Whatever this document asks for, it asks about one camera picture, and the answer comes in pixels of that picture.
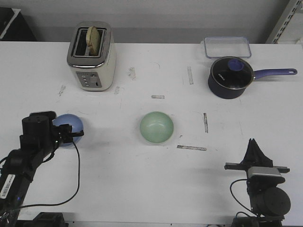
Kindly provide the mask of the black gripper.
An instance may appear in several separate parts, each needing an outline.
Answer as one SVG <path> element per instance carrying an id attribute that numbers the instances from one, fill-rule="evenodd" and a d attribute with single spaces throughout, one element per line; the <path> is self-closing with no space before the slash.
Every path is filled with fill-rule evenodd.
<path id="1" fill-rule="evenodd" d="M 246 153 L 240 163 L 225 163 L 225 170 L 245 171 L 247 174 L 286 174 L 290 168 L 274 166 L 270 158 L 265 156 L 255 139 L 249 139 Z"/>
<path id="2" fill-rule="evenodd" d="M 71 142 L 72 137 L 82 137 L 84 131 L 72 132 L 69 124 L 53 125 L 57 117 L 54 111 L 31 113 L 22 119 L 23 134 L 20 135 L 20 148 L 50 154 L 62 143 Z"/>

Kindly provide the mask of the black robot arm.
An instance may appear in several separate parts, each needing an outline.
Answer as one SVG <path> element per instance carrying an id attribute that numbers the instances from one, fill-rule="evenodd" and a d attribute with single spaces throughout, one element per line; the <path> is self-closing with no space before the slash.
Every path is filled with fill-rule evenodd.
<path id="1" fill-rule="evenodd" d="M 225 170 L 240 170 L 246 172 L 247 193 L 250 199 L 251 212 L 236 213 L 232 227 L 281 227 L 282 220 L 291 208 L 291 201 L 287 193 L 278 188 L 285 182 L 282 174 L 290 172 L 286 166 L 274 166 L 273 161 L 264 155 L 255 139 L 250 139 L 243 160 L 240 163 L 226 163 Z"/>
<path id="2" fill-rule="evenodd" d="M 84 135 L 82 120 L 54 111 L 31 113 L 22 120 L 20 148 L 0 162 L 0 225 L 2 227 L 67 227 L 60 212 L 41 212 L 33 220 L 19 220 L 26 193 L 37 168 L 54 157 L 64 144 L 74 145 Z"/>

